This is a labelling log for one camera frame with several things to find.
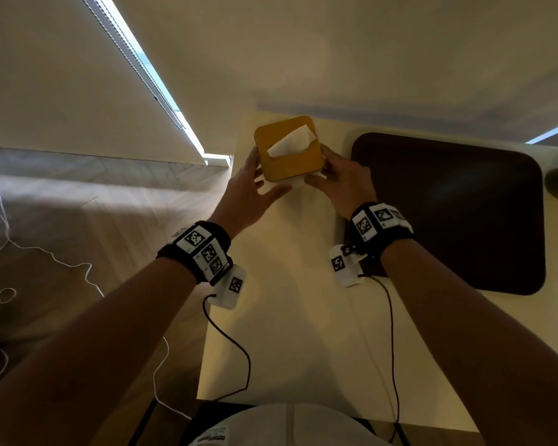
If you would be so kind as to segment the person's left forearm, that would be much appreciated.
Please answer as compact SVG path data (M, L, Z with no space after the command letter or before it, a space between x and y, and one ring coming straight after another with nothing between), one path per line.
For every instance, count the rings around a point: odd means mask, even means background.
M0 382L0 446L87 446L196 287L155 259Z

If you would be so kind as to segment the dark brown desk mat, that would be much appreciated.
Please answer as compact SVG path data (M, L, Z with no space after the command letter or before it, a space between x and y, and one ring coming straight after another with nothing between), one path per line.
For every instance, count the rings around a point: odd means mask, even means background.
M351 159L418 243L477 290L529 296L546 279L543 174L519 151L365 133Z

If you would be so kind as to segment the black table leg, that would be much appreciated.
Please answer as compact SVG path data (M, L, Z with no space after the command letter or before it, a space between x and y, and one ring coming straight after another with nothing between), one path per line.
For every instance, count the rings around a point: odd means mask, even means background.
M135 428L135 431L133 433L133 435L131 436L131 439L128 442L127 446L137 446L139 443L139 440L141 439L141 436L143 435L143 432L145 430L145 428L147 427L150 418L152 417L153 412L155 411L157 405L158 405L158 401L157 399L154 397L150 404L148 405L148 408L146 409L145 413L143 414L139 424L137 425L137 427Z

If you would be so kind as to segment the person's right forearm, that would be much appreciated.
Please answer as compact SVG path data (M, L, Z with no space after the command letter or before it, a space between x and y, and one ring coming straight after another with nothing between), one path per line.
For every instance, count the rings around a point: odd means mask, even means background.
M558 446L558 353L413 239L381 264L487 446Z

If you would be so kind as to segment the person's left hand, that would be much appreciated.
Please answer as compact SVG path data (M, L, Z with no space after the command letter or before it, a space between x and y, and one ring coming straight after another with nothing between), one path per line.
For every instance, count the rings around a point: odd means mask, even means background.
M259 189L264 186L257 147L233 176L225 193L208 221L220 225L234 239L239 233L260 220L272 204L261 201Z

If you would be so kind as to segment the white tissue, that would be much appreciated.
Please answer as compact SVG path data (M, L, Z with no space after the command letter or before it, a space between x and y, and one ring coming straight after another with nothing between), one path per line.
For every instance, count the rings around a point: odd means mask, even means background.
M313 131L307 125L303 125L276 142L267 153L271 158L297 155L305 152L316 139Z

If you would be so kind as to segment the black wristband with marker tags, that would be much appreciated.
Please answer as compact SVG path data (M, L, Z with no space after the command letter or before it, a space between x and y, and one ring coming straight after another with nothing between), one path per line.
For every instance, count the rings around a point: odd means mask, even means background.
M350 218L348 234L353 244L364 254L380 260L387 247L400 239L415 239L414 231L394 206L366 202Z
M179 233L162 247L156 258L166 258L182 264L198 284L215 286L233 267L227 252L231 246L229 234L218 224L198 221Z

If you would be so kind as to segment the person's right hand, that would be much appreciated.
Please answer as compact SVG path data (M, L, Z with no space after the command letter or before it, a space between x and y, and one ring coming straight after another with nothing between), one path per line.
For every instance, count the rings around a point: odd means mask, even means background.
M337 213L350 220L352 213L366 202L378 202L368 167L351 161L321 144L325 164L321 176L331 180L331 191L325 194Z

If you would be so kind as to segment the white window blind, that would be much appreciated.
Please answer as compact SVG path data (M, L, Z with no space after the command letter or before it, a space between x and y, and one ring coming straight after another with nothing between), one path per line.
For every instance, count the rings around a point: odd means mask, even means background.
M128 24L122 17L113 0L82 0L96 18L117 49L134 69L143 84L148 88L156 102L172 119L172 122L185 131L180 109L155 67L147 57Z

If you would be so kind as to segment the yellow tissue box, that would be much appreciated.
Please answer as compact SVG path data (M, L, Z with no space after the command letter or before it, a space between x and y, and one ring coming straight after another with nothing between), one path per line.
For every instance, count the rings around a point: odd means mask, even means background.
M322 169L324 157L318 137L303 153L278 158L268 156L267 152L271 146L303 125L307 125L317 136L313 120L306 115L281 120L255 129L255 144L264 176L268 181L278 182Z

